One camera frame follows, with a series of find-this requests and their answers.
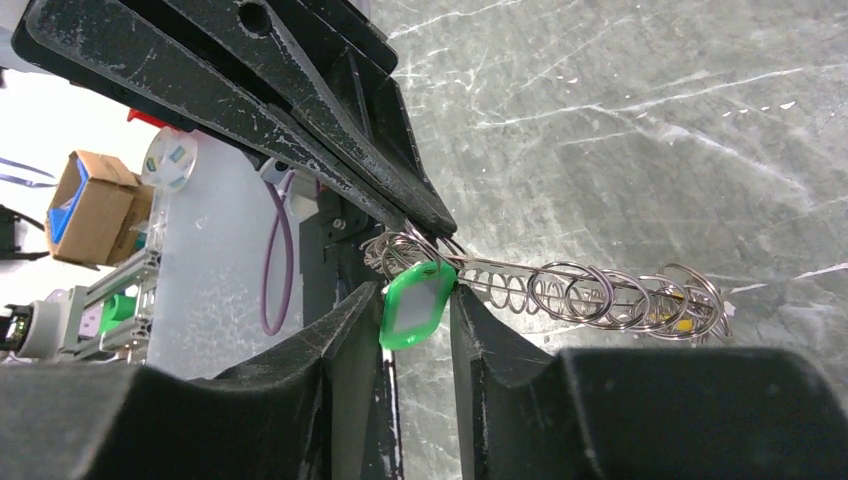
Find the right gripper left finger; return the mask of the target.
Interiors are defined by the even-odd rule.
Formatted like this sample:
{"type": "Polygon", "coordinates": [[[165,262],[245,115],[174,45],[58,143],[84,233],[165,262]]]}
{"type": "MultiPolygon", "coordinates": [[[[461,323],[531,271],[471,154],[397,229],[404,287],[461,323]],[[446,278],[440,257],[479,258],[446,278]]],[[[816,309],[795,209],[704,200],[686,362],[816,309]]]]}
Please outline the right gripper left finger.
{"type": "Polygon", "coordinates": [[[5,479],[388,479],[370,421],[379,286],[212,379],[121,363],[1,371],[5,479]]]}

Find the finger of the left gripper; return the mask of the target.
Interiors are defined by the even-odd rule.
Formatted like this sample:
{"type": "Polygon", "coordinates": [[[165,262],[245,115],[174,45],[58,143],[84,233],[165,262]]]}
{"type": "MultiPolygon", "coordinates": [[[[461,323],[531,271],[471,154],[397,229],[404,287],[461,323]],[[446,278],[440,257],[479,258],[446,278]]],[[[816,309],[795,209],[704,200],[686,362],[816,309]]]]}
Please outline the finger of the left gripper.
{"type": "Polygon", "coordinates": [[[213,127],[312,172],[383,223],[457,225],[420,160],[396,53],[346,1],[205,1],[198,26],[236,63],[213,127]]]}
{"type": "Polygon", "coordinates": [[[202,2],[32,1],[25,10],[25,57],[76,85],[244,150],[256,168],[280,160],[338,192],[213,127],[231,117],[231,77],[239,68],[200,30],[202,2]]]}

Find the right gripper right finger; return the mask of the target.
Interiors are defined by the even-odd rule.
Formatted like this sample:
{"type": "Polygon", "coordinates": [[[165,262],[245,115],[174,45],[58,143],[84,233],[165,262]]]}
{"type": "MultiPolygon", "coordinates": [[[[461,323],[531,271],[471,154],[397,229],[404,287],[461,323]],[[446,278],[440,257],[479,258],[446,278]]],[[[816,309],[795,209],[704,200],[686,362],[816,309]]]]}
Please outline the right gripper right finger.
{"type": "Polygon", "coordinates": [[[847,419],[820,372],[772,348],[551,355],[465,286],[450,302],[466,479],[843,479],[847,419]]]}

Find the green key tag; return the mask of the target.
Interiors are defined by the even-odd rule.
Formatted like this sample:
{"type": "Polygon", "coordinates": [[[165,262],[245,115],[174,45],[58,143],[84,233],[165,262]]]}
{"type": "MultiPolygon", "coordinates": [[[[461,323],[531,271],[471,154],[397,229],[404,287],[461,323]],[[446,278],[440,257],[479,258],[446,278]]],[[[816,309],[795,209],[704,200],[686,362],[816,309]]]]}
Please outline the green key tag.
{"type": "Polygon", "coordinates": [[[379,343],[397,351],[414,347],[438,328],[457,283],[447,262],[420,262],[398,274],[384,290],[379,343]]]}

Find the yellow key tag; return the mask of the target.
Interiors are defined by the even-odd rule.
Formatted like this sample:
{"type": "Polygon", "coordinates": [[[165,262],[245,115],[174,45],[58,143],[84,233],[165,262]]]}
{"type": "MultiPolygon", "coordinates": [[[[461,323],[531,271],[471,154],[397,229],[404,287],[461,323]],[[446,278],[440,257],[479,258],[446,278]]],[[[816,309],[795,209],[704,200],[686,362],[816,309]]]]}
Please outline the yellow key tag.
{"type": "Polygon", "coordinates": [[[662,330],[674,333],[686,333],[695,329],[695,319],[690,315],[684,315],[676,320],[672,319],[671,314],[658,313],[651,316],[654,325],[658,325],[662,330]]]}

